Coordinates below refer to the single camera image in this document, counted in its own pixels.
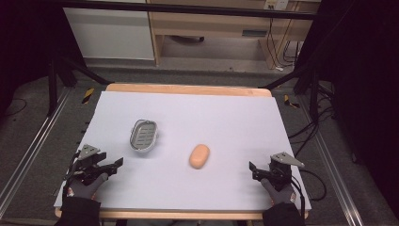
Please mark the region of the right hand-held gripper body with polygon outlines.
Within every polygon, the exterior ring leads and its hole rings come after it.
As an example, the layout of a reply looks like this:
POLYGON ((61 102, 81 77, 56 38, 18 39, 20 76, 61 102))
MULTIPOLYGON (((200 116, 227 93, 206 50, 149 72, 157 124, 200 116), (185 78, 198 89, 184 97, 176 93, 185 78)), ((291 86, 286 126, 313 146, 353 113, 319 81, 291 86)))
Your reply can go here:
POLYGON ((286 152, 270 156, 269 170, 271 177, 267 179, 276 190, 282 190, 292 181, 292 166, 304 168, 305 165, 286 152))

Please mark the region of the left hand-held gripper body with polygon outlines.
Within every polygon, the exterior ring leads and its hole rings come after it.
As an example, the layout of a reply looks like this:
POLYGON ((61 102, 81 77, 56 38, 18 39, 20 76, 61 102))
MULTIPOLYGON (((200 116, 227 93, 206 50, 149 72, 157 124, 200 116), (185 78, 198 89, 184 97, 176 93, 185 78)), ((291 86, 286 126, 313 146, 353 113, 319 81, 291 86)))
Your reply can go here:
POLYGON ((71 179, 81 180, 85 185, 90 185, 103 172, 100 162, 94 160, 94 155, 101 153, 98 148, 85 144, 78 154, 77 160, 72 165, 71 179))

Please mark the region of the grey soap dish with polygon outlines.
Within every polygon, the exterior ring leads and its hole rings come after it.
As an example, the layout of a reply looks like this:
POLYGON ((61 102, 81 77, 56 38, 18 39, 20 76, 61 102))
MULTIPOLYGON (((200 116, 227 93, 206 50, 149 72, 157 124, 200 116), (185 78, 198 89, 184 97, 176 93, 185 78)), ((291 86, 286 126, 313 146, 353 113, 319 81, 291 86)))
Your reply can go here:
POLYGON ((158 137, 158 126, 155 121, 138 120, 130 136, 130 146, 138 153, 150 152, 158 137))

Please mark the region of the person's right hand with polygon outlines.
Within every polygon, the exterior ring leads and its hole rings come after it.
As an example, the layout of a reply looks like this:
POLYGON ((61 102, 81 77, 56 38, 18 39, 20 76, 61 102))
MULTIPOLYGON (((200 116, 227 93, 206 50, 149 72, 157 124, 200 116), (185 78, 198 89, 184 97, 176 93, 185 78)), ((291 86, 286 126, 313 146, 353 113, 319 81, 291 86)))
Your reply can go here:
POLYGON ((291 185, 285 186, 281 191, 277 191, 267 179, 262 179, 261 185, 268 192, 273 205, 295 203, 296 193, 291 185))

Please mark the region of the person's left hand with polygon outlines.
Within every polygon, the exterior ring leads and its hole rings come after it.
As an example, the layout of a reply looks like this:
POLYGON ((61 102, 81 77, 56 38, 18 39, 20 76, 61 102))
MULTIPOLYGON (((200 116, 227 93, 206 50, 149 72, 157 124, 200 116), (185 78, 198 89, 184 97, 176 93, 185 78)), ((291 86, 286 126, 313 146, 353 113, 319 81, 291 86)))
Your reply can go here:
POLYGON ((95 200, 98 188, 108 180, 108 174, 102 173, 90 185, 85 185, 81 180, 71 179, 67 183, 66 194, 63 199, 80 198, 85 200, 95 200))

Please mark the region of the yellow black striped tape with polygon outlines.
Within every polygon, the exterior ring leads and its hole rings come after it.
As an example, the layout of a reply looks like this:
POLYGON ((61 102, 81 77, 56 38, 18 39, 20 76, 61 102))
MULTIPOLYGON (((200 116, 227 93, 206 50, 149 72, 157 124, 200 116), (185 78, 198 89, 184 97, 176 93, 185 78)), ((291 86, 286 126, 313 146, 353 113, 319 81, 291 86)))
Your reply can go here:
POLYGON ((82 104, 87 104, 91 95, 93 94, 94 88, 87 89, 84 98, 82 100, 82 104))
POLYGON ((290 101, 289 95, 287 95, 287 94, 284 94, 284 104, 285 104, 285 105, 288 105, 288 106, 291 106, 291 107, 293 107, 293 108, 300 108, 300 105, 299 105, 299 104, 292 103, 292 102, 290 101))

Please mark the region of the white cabinet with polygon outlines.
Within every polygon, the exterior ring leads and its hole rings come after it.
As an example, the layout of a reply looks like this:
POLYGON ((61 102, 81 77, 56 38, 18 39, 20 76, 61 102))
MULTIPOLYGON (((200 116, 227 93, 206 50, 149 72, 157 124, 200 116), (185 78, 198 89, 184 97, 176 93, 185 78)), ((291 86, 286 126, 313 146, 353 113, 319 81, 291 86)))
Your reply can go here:
POLYGON ((146 12, 64 8, 83 57, 154 60, 146 12))

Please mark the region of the black curtain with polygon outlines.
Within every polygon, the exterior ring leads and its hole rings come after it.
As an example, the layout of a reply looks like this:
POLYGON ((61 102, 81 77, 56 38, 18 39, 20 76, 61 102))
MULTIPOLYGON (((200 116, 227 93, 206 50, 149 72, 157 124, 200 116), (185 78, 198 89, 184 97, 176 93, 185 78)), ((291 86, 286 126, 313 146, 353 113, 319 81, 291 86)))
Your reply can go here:
POLYGON ((85 64, 63 8, 36 0, 0 0, 0 114, 19 86, 47 74, 48 48, 85 64))
POLYGON ((399 0, 321 0, 318 13, 297 64, 331 38, 319 78, 333 83, 343 132, 399 218, 399 0))

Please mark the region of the wooden desk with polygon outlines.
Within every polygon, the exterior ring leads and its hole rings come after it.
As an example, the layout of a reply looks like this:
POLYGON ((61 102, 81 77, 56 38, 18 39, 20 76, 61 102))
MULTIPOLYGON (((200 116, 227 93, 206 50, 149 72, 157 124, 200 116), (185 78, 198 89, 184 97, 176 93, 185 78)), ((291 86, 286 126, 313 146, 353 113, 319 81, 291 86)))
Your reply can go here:
MULTIPOLYGON (((315 13, 322 0, 289 0, 285 10, 315 13)), ((149 4, 264 9, 265 0, 146 0, 149 4)), ((308 20, 151 12, 149 14, 155 59, 161 56, 165 36, 254 38, 259 41, 268 68, 284 65, 283 52, 290 41, 301 42, 311 28, 308 20)))

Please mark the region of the metal floor rail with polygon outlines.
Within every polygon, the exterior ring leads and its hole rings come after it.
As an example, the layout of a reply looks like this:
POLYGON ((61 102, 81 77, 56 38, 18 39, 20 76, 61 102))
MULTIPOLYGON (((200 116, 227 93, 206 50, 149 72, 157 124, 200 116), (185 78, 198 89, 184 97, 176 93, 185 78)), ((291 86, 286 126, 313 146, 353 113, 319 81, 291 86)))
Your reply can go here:
POLYGON ((320 132, 315 133, 315 140, 321 159, 327 171, 328 178, 332 184, 336 197, 343 210, 343 214, 349 226, 364 226, 359 210, 355 205, 352 196, 340 174, 332 156, 329 152, 327 144, 320 132))
POLYGON ((66 102, 69 99, 72 88, 63 88, 60 96, 56 99, 56 107, 53 112, 48 115, 42 123, 39 131, 29 144, 25 151, 22 160, 19 162, 17 168, 11 174, 5 187, 0 192, 0 219, 6 213, 11 204, 15 194, 17 193, 25 175, 31 168, 36 156, 38 155, 43 143, 54 127, 60 113, 62 112, 66 102))

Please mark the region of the black metal frame stand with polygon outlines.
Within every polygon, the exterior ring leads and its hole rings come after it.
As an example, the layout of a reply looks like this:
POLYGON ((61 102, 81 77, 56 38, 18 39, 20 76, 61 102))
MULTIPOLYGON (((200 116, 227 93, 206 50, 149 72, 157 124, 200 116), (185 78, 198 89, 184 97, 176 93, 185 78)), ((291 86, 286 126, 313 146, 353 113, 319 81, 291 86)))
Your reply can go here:
POLYGON ((65 56, 54 56, 48 64, 48 116, 51 116, 56 111, 58 106, 56 78, 59 77, 66 87, 73 87, 77 83, 77 80, 72 73, 73 70, 77 70, 101 85, 112 84, 112 81, 102 78, 100 75, 92 72, 86 66, 79 64, 78 62, 75 62, 65 56))
POLYGON ((309 114, 313 121, 318 121, 317 94, 319 87, 319 76, 313 66, 301 66, 297 69, 294 69, 291 73, 284 75, 282 78, 279 78, 268 85, 261 86, 261 89, 274 89, 295 77, 297 77, 297 81, 294 86, 295 94, 304 94, 307 89, 311 89, 309 114))

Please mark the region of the white wall socket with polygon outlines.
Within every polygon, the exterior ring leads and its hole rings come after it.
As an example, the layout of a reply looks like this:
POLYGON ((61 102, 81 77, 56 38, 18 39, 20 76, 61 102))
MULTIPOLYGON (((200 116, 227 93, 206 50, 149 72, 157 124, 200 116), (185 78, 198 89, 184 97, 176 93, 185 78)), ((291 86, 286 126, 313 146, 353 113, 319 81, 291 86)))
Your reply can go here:
POLYGON ((270 10, 285 10, 289 0, 265 0, 264 9, 270 10))

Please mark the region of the black horizontal frame bar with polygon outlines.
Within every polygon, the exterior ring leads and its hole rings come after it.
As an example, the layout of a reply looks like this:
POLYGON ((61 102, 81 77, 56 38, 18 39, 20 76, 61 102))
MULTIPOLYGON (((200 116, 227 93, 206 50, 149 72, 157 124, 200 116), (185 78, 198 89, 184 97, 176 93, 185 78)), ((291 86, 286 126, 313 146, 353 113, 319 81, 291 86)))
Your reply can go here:
POLYGON ((126 3, 126 2, 92 1, 92 0, 51 0, 51 3, 58 4, 63 8, 88 8, 88 9, 147 11, 147 12, 163 12, 163 13, 186 13, 186 14, 221 15, 221 16, 241 16, 241 17, 254 17, 254 18, 293 19, 293 20, 316 20, 319 18, 319 15, 313 12, 277 11, 277 10, 266 10, 266 9, 239 9, 239 8, 126 3))

